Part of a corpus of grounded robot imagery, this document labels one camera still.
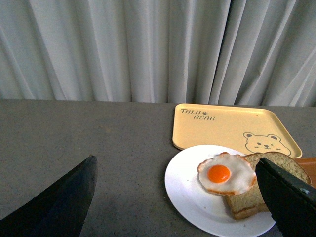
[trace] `tray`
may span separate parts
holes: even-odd
[[[244,154],[277,151],[292,158],[302,156],[278,117],[265,109],[179,104],[172,141],[180,150],[210,144]]]

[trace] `whole wheat bread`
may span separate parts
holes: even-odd
[[[312,184],[310,177],[304,169],[294,159],[283,153],[254,153],[245,156],[245,159],[251,164],[252,169],[255,170],[257,163],[263,157],[282,167],[305,183]],[[252,216],[258,212],[269,211],[263,201],[257,181],[249,191],[240,195],[226,196],[226,199],[233,217],[237,220]]]

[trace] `fried egg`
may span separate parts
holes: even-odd
[[[198,178],[210,193],[238,195],[248,191],[256,182],[256,173],[240,155],[226,152],[207,159],[198,168]]]

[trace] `table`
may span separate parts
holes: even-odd
[[[81,235],[212,236],[174,208],[164,187],[174,108],[168,103],[0,100],[0,219],[90,154],[99,174]],[[315,107],[274,112],[303,157],[316,157]],[[265,237],[281,237],[277,226]]]

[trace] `orange egg yolk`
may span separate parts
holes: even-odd
[[[213,183],[223,183],[227,181],[230,176],[230,170],[222,164],[217,164],[210,167],[207,173],[208,179]]]

